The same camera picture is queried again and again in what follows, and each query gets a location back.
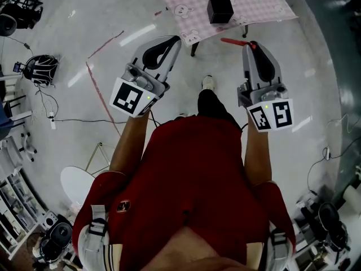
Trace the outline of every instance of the black box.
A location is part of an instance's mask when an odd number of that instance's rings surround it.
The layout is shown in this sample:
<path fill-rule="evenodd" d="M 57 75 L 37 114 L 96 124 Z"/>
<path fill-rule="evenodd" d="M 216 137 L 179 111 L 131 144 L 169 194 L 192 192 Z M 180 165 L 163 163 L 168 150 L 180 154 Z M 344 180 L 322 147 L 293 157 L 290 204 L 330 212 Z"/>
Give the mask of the black box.
<path fill-rule="evenodd" d="M 211 24 L 228 23 L 234 14 L 231 0 L 209 0 L 207 12 Z"/>

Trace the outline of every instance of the floor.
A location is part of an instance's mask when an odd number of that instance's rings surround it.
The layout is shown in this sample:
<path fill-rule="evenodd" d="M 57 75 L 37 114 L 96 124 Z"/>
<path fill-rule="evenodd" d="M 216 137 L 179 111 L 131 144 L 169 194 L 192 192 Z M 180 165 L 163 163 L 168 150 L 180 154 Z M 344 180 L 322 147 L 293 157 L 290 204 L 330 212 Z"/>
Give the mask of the floor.
<path fill-rule="evenodd" d="M 28 43 L 35 54 L 60 57 L 56 88 L 43 90 L 58 101 L 56 118 L 60 120 L 108 120 L 100 95 L 107 105 L 115 79 L 123 74 L 133 51 L 151 38 L 178 34 L 175 20 L 165 11 L 162 0 L 42 1 L 41 21 L 33 30 L 17 30 L 13 38 Z M 120 46 L 124 38 L 151 24 L 156 26 L 154 30 Z M 241 29 L 233 29 L 202 42 L 194 58 L 190 56 L 190 49 L 182 46 L 168 79 L 170 90 L 153 108 L 157 121 L 164 123 L 184 112 L 196 113 L 201 80 L 211 74 L 217 81 L 220 100 L 240 125 L 246 123 L 246 112 L 238 107 L 236 96 L 236 87 L 244 82 L 241 49 L 219 40 L 224 36 L 239 39 L 241 34 Z M 326 129 L 330 119 L 340 118 L 338 90 L 324 83 L 325 77 L 318 72 L 314 53 L 297 19 L 252 25 L 248 40 L 262 43 L 273 53 L 280 63 L 290 97 L 294 99 L 295 127 L 269 136 L 273 177 L 292 213 L 295 202 L 307 189 L 311 164 L 322 158 L 322 149 L 327 144 L 338 144 L 341 139 L 341 133 L 327 136 Z M 5 39 L 3 51 L 5 73 L 12 72 L 15 61 L 25 62 L 31 56 L 21 44 L 8 39 Z M 61 170 L 70 165 L 85 168 L 98 142 L 115 147 L 124 124 L 115 127 L 111 123 L 58 122 L 56 130 L 52 130 L 41 98 L 35 95 L 37 88 L 28 80 L 22 80 L 21 87 L 27 93 L 25 107 L 33 110 L 27 128 L 38 150 L 35 162 L 25 162 L 24 170 L 48 208 L 66 213 L 70 201 L 61 188 Z M 44 103 L 47 115 L 51 110 L 56 111 L 53 101 L 48 102 L 44 97 Z M 121 112 L 108 109 L 116 122 L 126 121 L 127 117 Z M 150 121 L 147 139 L 154 128 Z M 245 135 L 242 143 L 245 150 Z M 107 153 L 111 156 L 111 147 L 107 147 Z M 95 171 L 104 164 L 102 157 L 97 156 L 91 169 Z M 325 164 L 312 169 L 311 186 L 326 169 Z M 337 166 L 331 172 L 336 175 Z"/>

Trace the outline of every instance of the white round table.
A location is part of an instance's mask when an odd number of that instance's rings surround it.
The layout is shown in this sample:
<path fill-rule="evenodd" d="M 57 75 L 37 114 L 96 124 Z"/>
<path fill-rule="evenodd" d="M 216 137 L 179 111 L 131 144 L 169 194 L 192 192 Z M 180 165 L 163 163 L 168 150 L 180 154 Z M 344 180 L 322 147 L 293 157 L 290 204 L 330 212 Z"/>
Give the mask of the white round table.
<path fill-rule="evenodd" d="M 82 206 L 95 178 L 77 167 L 66 167 L 60 175 L 61 185 L 69 199 Z"/>

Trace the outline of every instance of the table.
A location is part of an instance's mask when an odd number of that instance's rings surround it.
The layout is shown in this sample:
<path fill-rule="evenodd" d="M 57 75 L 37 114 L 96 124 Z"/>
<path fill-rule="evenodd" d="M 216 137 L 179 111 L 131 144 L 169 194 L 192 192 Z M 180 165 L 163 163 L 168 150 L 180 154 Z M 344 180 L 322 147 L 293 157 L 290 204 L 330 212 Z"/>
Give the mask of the table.
<path fill-rule="evenodd" d="M 210 24 L 208 0 L 164 1 L 174 14 L 182 40 L 187 46 L 193 46 L 192 56 L 200 41 L 231 28 L 296 18 L 285 0 L 231 0 L 234 15 L 230 22 Z"/>
<path fill-rule="evenodd" d="M 66 167 L 60 174 L 60 181 L 66 195 L 74 203 L 82 206 L 95 178 L 77 167 Z"/>

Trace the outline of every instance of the power cord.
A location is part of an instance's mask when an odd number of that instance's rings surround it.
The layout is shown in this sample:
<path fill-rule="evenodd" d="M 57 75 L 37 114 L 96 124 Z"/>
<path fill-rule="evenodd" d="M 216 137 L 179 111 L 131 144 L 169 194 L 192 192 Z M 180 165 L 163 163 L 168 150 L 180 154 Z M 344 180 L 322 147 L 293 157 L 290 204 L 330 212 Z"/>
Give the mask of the power cord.
<path fill-rule="evenodd" d="M 242 132 L 243 132 L 243 129 L 244 129 L 247 125 L 248 125 L 248 123 L 241 127 L 241 131 L 242 131 Z"/>
<path fill-rule="evenodd" d="M 103 122 L 106 122 L 106 123 L 115 123 L 115 124 L 126 124 L 126 121 L 120 121 L 120 122 L 113 122 L 111 120 L 81 120 L 81 119 L 64 119 L 64 120 L 55 120 L 54 118 L 56 117 L 56 115 L 58 114 L 58 110 L 59 110 L 59 105 L 58 105 L 58 102 L 56 101 L 56 99 L 51 96 L 50 94 L 47 94 L 45 93 L 44 91 L 42 91 L 40 89 L 40 86 L 39 85 L 36 85 L 34 84 L 36 87 L 38 87 L 38 90 L 37 92 L 35 93 L 35 95 L 37 95 L 38 93 L 40 93 L 40 96 L 41 96 L 41 103 L 43 104 L 43 107 L 45 108 L 45 113 L 46 113 L 46 117 L 48 119 L 52 119 L 52 121 L 82 121 L 83 123 L 98 123 L 100 121 L 103 121 Z M 48 96 L 48 97 L 51 97 L 54 102 L 56 103 L 56 112 L 55 112 L 55 115 L 54 116 L 48 116 L 47 115 L 47 110 L 46 110 L 46 106 L 44 104 L 44 99 L 43 99 L 43 94 Z M 160 122 L 156 121 L 155 118 L 154 118 L 154 115 L 153 115 L 153 112 L 151 111 L 151 115 L 152 115 L 152 118 L 151 119 L 148 119 L 148 120 L 151 120 L 154 122 L 154 125 L 156 126 L 156 128 L 161 125 Z"/>
<path fill-rule="evenodd" d="M 24 45 L 24 47 L 25 47 L 26 49 L 30 50 L 30 51 L 32 52 L 32 55 L 34 56 L 33 50 L 30 48 L 29 44 L 23 43 L 23 42 L 15 39 L 15 38 L 12 38 L 12 37 L 9 37 L 9 36 L 5 36 L 5 38 L 9 38 L 9 39 L 11 39 L 11 40 L 17 41 L 18 43 L 21 43 L 22 45 Z"/>
<path fill-rule="evenodd" d="M 338 156 L 329 156 L 329 159 L 331 160 L 331 159 L 337 159 L 337 158 L 340 158 L 340 157 L 342 157 L 345 153 L 346 153 L 346 151 L 348 151 L 348 149 L 356 142 L 356 141 L 358 141 L 359 139 L 361 139 L 361 135 L 358 137 L 358 138 L 356 138 L 356 139 L 354 139 L 342 152 L 341 152 L 341 154 L 340 155 L 338 155 Z M 314 194 L 315 196 L 319 196 L 314 190 L 311 190 L 310 189 L 310 184 L 309 184 L 309 177 L 310 177 L 310 173 L 311 173 L 311 170 L 312 170 L 312 168 L 315 166 L 315 165 L 317 165 L 318 163 L 321 163 L 323 160 L 325 160 L 326 159 L 326 155 L 327 155 L 327 148 L 325 147 L 323 150 L 322 150 L 322 159 L 320 159 L 319 161 L 316 161 L 315 163 L 313 163 L 313 165 L 311 166 L 311 168 L 310 168 L 310 170 L 309 170 L 309 173 L 307 174 L 307 188 L 309 189 L 309 191 L 312 193 L 312 194 Z"/>
<path fill-rule="evenodd" d="M 356 126 L 356 124 L 360 121 L 361 116 L 359 116 L 359 118 L 357 119 L 357 121 L 352 125 L 351 129 L 349 129 L 350 116 L 349 116 L 348 113 L 346 113 L 346 114 L 345 114 L 341 119 L 339 119 L 339 120 L 330 120 L 330 121 L 327 123 L 327 125 L 326 125 L 326 129 L 327 129 L 327 127 L 328 127 L 328 125 L 329 125 L 330 123 L 336 123 L 336 124 L 337 124 L 337 123 L 340 123 L 342 120 L 344 120 L 345 117 L 347 117 L 347 126 L 346 126 L 347 133 L 351 133 L 352 130 L 354 129 L 354 127 Z"/>
<path fill-rule="evenodd" d="M 151 120 L 153 121 L 155 124 L 159 124 L 161 125 L 158 121 L 156 120 L 153 120 L 153 119 L 148 119 L 148 120 Z M 53 121 L 81 121 L 83 123 L 98 123 L 98 122 L 105 122 L 105 123 L 114 123 L 114 124 L 126 124 L 126 121 L 119 121 L 119 122 L 116 122 L 116 121 L 111 121 L 111 120 L 81 120 L 81 119 L 64 119 L 64 120 L 55 120 L 53 119 Z"/>
<path fill-rule="evenodd" d="M 46 117 L 47 117 L 48 119 L 53 119 L 53 118 L 55 118 L 56 115 L 58 114 L 58 110 L 59 110 L 58 102 L 56 101 L 56 99 L 55 99 L 53 96 L 51 96 L 50 94 L 47 94 L 47 93 L 43 92 L 43 91 L 40 89 L 40 86 L 39 86 L 39 85 L 36 85 L 36 84 L 34 84 L 34 85 L 35 85 L 36 87 L 38 87 L 38 91 L 35 93 L 35 95 L 37 95 L 38 93 L 40 93 L 41 103 L 43 104 L 43 106 L 44 106 L 44 108 L 45 108 Z M 44 104 L 43 94 L 46 95 L 46 96 L 48 96 L 48 97 L 50 97 L 50 98 L 52 98 L 52 99 L 54 100 L 54 102 L 56 103 L 56 112 L 55 112 L 55 115 L 54 115 L 54 116 L 48 116 L 48 115 L 47 115 L 47 110 L 46 110 L 46 106 L 45 106 L 45 104 Z"/>
<path fill-rule="evenodd" d="M 154 125 L 155 125 L 156 128 L 157 128 L 157 127 L 158 127 L 158 125 L 157 125 L 158 121 L 155 120 L 152 110 L 151 110 L 151 116 L 152 116 L 152 120 L 153 120 L 153 122 L 154 122 Z"/>

